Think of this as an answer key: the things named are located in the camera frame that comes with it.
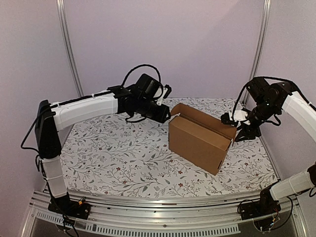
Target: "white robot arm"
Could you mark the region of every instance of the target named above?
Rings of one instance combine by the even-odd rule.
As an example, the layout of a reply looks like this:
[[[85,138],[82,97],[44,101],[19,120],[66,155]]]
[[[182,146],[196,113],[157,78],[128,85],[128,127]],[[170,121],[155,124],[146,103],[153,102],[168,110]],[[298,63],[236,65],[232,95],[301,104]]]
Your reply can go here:
[[[276,79],[281,82],[270,85],[265,79]],[[248,82],[243,90],[245,88],[257,106],[252,111],[246,109],[235,111],[237,105],[235,104],[232,112],[225,113],[221,117],[225,124],[237,126],[240,123],[237,128],[240,132],[236,137],[236,142],[261,136],[259,126],[265,122],[279,126],[281,122],[276,115],[280,115],[282,111],[291,115],[316,142],[316,108],[305,98],[296,84],[284,79],[257,77]],[[269,121],[271,116],[275,116],[278,123]],[[280,210],[278,204],[280,199],[299,195],[315,186],[316,164],[265,188],[261,191],[260,200],[257,203],[242,204],[240,206],[242,217],[248,219],[271,214],[274,210]]]
[[[88,203],[71,201],[67,193],[60,162],[62,147],[58,131],[101,115],[127,113],[129,115],[129,118],[125,119],[127,122],[139,122],[149,118],[163,123],[171,118],[169,107],[162,104],[163,99],[171,92],[170,86],[163,86],[160,80],[142,74],[135,84],[125,88],[123,85],[126,78],[122,85],[109,87],[100,93],[70,101],[49,103],[44,100],[40,103],[37,119],[29,130],[30,132],[35,126],[38,150],[23,146],[29,132],[21,148],[38,152],[38,166],[41,167],[51,194],[49,210],[82,219],[87,219],[90,212]],[[143,118],[137,121],[130,120],[135,113]]]

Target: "light purple wall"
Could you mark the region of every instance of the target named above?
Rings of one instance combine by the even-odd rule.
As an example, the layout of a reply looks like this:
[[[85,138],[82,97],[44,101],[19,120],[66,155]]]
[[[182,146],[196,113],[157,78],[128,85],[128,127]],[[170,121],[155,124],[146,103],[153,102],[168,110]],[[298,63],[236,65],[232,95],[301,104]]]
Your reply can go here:
[[[0,236],[16,237],[34,189],[43,186],[20,143],[41,100],[77,97],[56,1],[0,3]],[[35,146],[34,133],[27,145]]]
[[[65,1],[85,94],[118,85],[142,63],[160,70],[171,97],[236,98],[248,80],[262,0]],[[135,72],[156,76],[151,69]]]
[[[316,1],[272,1],[268,32],[257,76],[293,80],[316,104]],[[262,133],[282,178],[300,172],[316,160],[316,145],[289,115],[278,128],[264,125]],[[316,233],[316,199],[299,199],[311,236]]]

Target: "wire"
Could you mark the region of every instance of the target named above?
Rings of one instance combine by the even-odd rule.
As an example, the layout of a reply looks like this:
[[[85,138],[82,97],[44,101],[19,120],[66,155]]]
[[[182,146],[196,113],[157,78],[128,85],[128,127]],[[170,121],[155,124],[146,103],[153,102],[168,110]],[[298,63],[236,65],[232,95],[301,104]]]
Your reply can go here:
[[[107,90],[107,91],[104,91],[104,92],[96,93],[93,96],[92,95],[85,95],[83,97],[79,97],[79,98],[71,99],[71,100],[66,100],[66,101],[61,102],[59,104],[51,105],[50,108],[53,109],[53,108],[56,108],[58,106],[67,105],[69,103],[73,103],[73,102],[77,102],[77,101],[80,101],[80,100],[85,100],[85,99],[89,99],[89,98],[93,98],[93,97],[97,97],[97,96],[101,96],[101,95],[107,95],[107,94],[110,94],[110,93],[112,93],[112,91]]]
[[[309,104],[309,106],[316,111],[316,107],[314,105],[312,105],[308,99],[305,97],[305,95],[302,93],[302,91],[300,90],[300,88],[297,86],[297,84],[295,84],[293,81],[291,80],[288,80],[288,79],[282,79],[282,78],[275,78],[275,77],[265,77],[265,76],[262,76],[262,77],[255,77],[255,78],[265,78],[265,79],[271,79],[271,80],[279,80],[279,81],[285,81],[285,82],[288,82],[290,84],[292,84],[295,89],[297,90],[297,92],[300,94],[300,96],[305,100],[305,102],[307,104]]]
[[[275,117],[275,119],[277,120],[277,123],[276,123],[276,122],[273,122],[273,121],[271,121],[271,120],[267,120],[267,121],[265,121],[265,122],[272,123],[272,124],[275,125],[275,126],[280,126],[280,125],[281,125],[281,120],[280,120],[276,115],[274,115],[274,117]]]
[[[38,169],[38,172],[40,171],[40,156],[39,155],[36,155],[35,157],[35,164],[36,164],[36,168]]]
[[[276,208],[274,209],[274,211],[276,212],[275,218],[277,218],[280,215],[280,213],[279,213],[279,211]]]
[[[64,232],[65,232],[68,236],[70,236],[70,237],[76,237],[76,236],[79,237],[79,233],[78,233],[78,231],[76,230],[74,224],[72,223],[72,220],[71,220],[71,219],[61,210],[61,208],[57,205],[57,203],[56,203],[56,201],[55,201],[55,198],[54,198],[54,196],[53,196],[53,193],[51,192],[51,189],[50,189],[50,186],[49,186],[48,182],[46,182],[46,184],[47,184],[47,188],[48,188],[50,197],[51,197],[51,199],[52,199],[54,205],[57,207],[57,209],[58,209],[58,210],[61,212],[61,214],[62,214],[62,217],[63,217],[63,220],[64,220],[64,221],[63,221]],[[73,236],[73,235],[71,235],[70,233],[68,233],[68,231],[66,231],[66,223],[69,224],[69,225],[71,225],[71,227],[73,228],[74,232],[76,233],[76,236]]]
[[[159,71],[158,71],[158,69],[157,69],[156,67],[154,67],[153,65],[150,65],[150,64],[141,64],[141,65],[138,65],[138,66],[136,66],[135,68],[131,69],[131,70],[126,74],[126,76],[125,76],[125,78],[124,78],[124,80],[123,80],[121,86],[124,86],[124,85],[125,85],[125,82],[126,82],[127,78],[129,77],[129,75],[130,75],[133,71],[135,71],[136,69],[141,68],[141,67],[153,68],[153,69],[157,72],[157,74],[158,74],[158,80],[159,80],[159,82],[161,83],[160,73],[159,73]]]
[[[291,218],[291,216],[292,216],[292,212],[293,212],[293,200],[290,198],[290,197],[287,197],[290,201],[291,201],[291,211],[290,211],[290,214],[288,215],[288,217],[287,217],[287,219],[281,224],[281,225],[279,225],[278,227],[275,227],[275,228],[273,228],[273,229],[271,229],[272,231],[274,231],[274,230],[277,230],[277,229],[280,229],[282,226],[284,226],[287,222],[288,222],[288,220]]]
[[[312,189],[310,190],[310,194],[309,194],[310,198],[312,198],[312,197],[314,197],[314,196],[316,195],[316,192],[314,192],[314,193],[312,194],[312,191],[313,191],[314,189],[315,189],[315,188],[312,188]]]
[[[33,147],[24,147],[24,143],[25,143],[25,141],[26,141],[26,139],[28,139],[28,137],[29,137],[29,135],[30,135],[30,133],[31,133],[31,131],[32,131],[32,129],[33,129],[33,127],[35,126],[35,124],[37,123],[37,121],[40,119],[40,117],[45,113],[45,112],[47,112],[48,110],[50,110],[50,107],[48,107],[48,108],[46,108],[45,110],[43,110],[37,117],[36,117],[36,119],[34,120],[34,122],[32,123],[32,125],[31,125],[31,127],[30,127],[30,129],[28,130],[28,132],[26,133],[26,135],[25,135],[25,137],[24,137],[24,139],[23,139],[23,141],[22,141],[22,143],[21,143],[21,149],[23,149],[23,150],[33,150],[33,151],[36,151],[38,154],[40,153],[39,151],[38,151],[38,149],[36,149],[36,148],[33,148]]]
[[[241,205],[242,205],[244,202],[246,202],[246,201],[250,201],[250,202],[252,202],[253,204],[255,204],[255,202],[254,202],[253,200],[250,200],[250,199],[242,200],[242,201],[239,203],[238,207],[237,207],[237,212],[238,212],[238,214],[241,214],[241,212],[240,212],[240,207],[241,207]]]
[[[141,122],[144,121],[146,118],[141,118],[139,120],[135,120],[135,121],[130,121],[129,119],[131,119],[133,116],[130,116],[129,118],[126,118],[125,121],[126,122],[130,122],[130,123],[137,123],[137,122]]]

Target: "floor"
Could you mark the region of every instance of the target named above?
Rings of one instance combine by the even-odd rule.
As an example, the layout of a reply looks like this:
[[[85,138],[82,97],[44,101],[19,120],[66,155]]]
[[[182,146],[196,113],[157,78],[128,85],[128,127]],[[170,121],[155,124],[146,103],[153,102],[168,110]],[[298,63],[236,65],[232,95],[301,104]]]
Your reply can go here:
[[[219,118],[232,99],[171,98]],[[126,124],[107,115],[75,124],[62,151],[68,188],[145,198],[201,197],[259,190],[277,181],[259,139],[230,147],[214,176],[168,149],[168,122]]]

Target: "open cardboard box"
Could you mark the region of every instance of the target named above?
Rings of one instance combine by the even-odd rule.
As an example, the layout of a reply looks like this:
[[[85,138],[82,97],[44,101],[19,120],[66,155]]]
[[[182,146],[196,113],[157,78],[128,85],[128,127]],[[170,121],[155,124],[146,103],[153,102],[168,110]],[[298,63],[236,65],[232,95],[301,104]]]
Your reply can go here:
[[[216,175],[221,168],[236,128],[224,125],[217,118],[182,103],[171,115],[169,149],[196,166]]]

